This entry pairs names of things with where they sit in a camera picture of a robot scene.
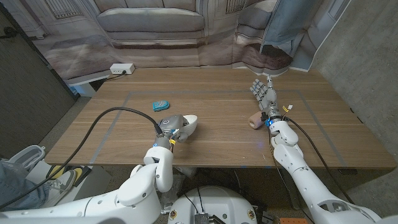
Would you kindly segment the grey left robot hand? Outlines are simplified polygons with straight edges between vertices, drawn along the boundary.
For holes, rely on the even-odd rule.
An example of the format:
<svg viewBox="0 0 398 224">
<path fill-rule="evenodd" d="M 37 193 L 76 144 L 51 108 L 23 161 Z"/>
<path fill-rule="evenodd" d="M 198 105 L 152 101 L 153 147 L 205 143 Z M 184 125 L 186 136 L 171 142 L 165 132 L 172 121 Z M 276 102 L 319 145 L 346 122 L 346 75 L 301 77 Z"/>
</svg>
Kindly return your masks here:
<svg viewBox="0 0 398 224">
<path fill-rule="evenodd" d="M 189 122 L 182 115 L 172 115 L 163 118 L 158 122 L 164 136 L 156 137 L 154 146 L 161 146 L 164 148 L 170 147 L 169 139 L 173 137 L 178 142 L 185 142 L 188 138 L 188 133 L 185 130 L 185 126 L 189 125 Z"/>
</svg>

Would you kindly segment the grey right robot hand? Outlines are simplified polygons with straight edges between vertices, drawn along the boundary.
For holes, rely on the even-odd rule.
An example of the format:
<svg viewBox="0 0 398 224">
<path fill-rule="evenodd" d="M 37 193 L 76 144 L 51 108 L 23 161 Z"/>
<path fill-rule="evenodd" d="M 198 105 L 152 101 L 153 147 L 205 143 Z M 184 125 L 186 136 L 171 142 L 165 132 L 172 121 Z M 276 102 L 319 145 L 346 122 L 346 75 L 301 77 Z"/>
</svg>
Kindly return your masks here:
<svg viewBox="0 0 398 224">
<path fill-rule="evenodd" d="M 259 103 L 259 108 L 268 117 L 280 116 L 277 104 L 277 93 L 274 90 L 271 77 L 267 77 L 266 82 L 255 79 L 250 87 L 255 99 Z"/>
</svg>

